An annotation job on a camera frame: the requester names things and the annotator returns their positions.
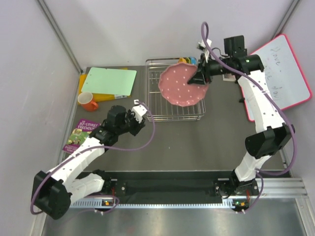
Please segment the pink polka dot plate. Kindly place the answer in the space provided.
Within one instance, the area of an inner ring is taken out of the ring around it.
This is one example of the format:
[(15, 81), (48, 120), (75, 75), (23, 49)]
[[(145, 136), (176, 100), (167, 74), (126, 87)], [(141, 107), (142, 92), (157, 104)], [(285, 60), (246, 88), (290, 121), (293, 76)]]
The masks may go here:
[(188, 84), (197, 71), (197, 66), (188, 63), (176, 63), (161, 73), (158, 88), (163, 98), (172, 105), (192, 106), (202, 100), (208, 85)]

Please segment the blue polka dot plate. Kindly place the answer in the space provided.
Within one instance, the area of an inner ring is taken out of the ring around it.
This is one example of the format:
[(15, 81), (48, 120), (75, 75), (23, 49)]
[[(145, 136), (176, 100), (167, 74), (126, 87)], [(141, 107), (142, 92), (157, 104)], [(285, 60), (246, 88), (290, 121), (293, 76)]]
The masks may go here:
[(190, 63), (191, 63), (191, 64), (194, 64), (194, 65), (197, 65), (197, 60), (196, 60), (196, 58), (190, 57)]

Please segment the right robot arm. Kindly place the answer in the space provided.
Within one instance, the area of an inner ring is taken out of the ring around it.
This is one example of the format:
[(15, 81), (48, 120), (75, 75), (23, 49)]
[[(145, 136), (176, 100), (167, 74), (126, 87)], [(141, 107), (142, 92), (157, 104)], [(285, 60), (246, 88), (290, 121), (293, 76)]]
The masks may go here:
[(251, 189), (263, 164), (294, 139), (294, 127), (268, 94), (263, 62), (258, 55), (248, 55), (242, 35), (224, 39), (227, 56), (220, 59), (206, 37), (198, 43), (202, 51), (197, 72), (189, 84), (207, 85), (217, 75), (232, 74), (242, 89), (252, 111), (256, 133), (246, 137), (246, 154), (234, 169), (226, 186), (226, 196), (240, 195)]

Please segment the orange polka dot plate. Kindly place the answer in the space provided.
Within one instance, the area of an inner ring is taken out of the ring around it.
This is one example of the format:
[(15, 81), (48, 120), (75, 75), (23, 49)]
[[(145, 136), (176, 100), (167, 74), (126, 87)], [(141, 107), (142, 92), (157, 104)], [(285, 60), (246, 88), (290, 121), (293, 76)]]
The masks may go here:
[(186, 59), (185, 58), (179, 58), (178, 63), (186, 63)]

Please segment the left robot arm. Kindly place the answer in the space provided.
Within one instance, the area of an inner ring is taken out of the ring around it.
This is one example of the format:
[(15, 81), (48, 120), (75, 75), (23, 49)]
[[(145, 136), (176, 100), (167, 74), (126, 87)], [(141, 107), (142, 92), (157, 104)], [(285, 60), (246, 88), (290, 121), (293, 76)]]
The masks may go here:
[(93, 193), (106, 195), (112, 184), (102, 174), (91, 173), (78, 176), (98, 157), (108, 150), (116, 150), (120, 135), (136, 136), (145, 126), (149, 108), (139, 100), (132, 109), (112, 106), (106, 119), (96, 127), (66, 160), (51, 170), (38, 172), (33, 180), (30, 212), (33, 215), (46, 213), (57, 220), (65, 215), (71, 204)]

